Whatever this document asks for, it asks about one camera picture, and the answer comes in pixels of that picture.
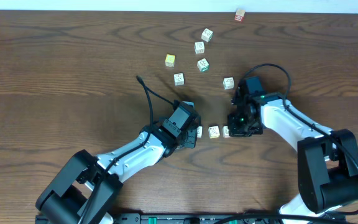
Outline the white block red side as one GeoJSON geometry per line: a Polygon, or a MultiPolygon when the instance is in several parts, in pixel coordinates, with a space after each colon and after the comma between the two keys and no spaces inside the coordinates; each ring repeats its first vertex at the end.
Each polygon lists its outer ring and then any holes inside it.
{"type": "Polygon", "coordinates": [[[229,138],[230,135],[229,135],[229,129],[227,126],[223,126],[223,137],[224,138],[229,138]]]}

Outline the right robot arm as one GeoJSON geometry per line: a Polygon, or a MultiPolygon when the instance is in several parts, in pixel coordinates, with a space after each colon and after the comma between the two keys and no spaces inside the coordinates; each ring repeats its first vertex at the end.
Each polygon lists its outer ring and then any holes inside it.
{"type": "Polygon", "coordinates": [[[237,91],[232,104],[231,137],[271,129],[297,153],[299,194],[280,208],[282,215],[320,217],[358,201],[358,146],[352,132],[314,122],[281,93],[237,91]]]}

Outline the white block yellow side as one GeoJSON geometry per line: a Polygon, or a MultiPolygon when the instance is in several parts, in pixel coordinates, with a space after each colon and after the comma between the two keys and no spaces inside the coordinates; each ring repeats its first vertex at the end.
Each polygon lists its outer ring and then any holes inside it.
{"type": "Polygon", "coordinates": [[[220,131],[219,126],[210,126],[208,128],[208,134],[210,139],[218,138],[220,137],[220,131]]]}

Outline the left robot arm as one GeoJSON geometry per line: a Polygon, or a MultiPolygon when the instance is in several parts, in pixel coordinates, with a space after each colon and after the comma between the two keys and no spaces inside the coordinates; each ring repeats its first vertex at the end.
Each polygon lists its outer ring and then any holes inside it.
{"type": "Polygon", "coordinates": [[[112,223],[108,213],[123,183],[179,147],[194,148],[199,123],[176,130],[169,120],[144,126],[132,142],[106,154],[74,154],[37,199],[50,223],[112,223]]]}

